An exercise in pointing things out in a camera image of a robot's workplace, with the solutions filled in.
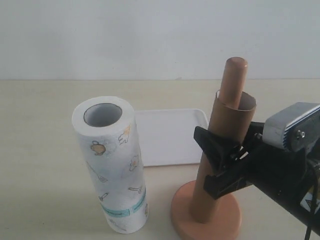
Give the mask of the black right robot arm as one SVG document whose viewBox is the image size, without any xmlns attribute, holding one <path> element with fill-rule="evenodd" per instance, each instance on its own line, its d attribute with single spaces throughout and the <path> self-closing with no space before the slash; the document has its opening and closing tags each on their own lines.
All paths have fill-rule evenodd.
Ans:
<svg viewBox="0 0 320 240">
<path fill-rule="evenodd" d="M 209 161 L 213 173 L 204 177 L 202 189 L 218 200 L 254 185 L 306 225 L 305 239 L 320 233 L 320 140 L 307 141 L 297 151 L 263 142 L 265 123 L 252 121 L 243 143 L 197 126 L 193 138 Z"/>
</svg>

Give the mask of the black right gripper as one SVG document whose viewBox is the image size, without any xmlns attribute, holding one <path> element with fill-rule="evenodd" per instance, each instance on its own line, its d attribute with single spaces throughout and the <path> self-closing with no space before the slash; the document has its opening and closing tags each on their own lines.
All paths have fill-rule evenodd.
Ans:
<svg viewBox="0 0 320 240">
<path fill-rule="evenodd" d="M 276 170 L 283 151 L 262 141 L 264 122 L 252 121 L 241 144 L 196 126 L 193 138 L 214 172 L 204 179 L 203 189 L 217 200 L 254 185 L 273 200 L 283 199 L 282 178 Z"/>
</svg>

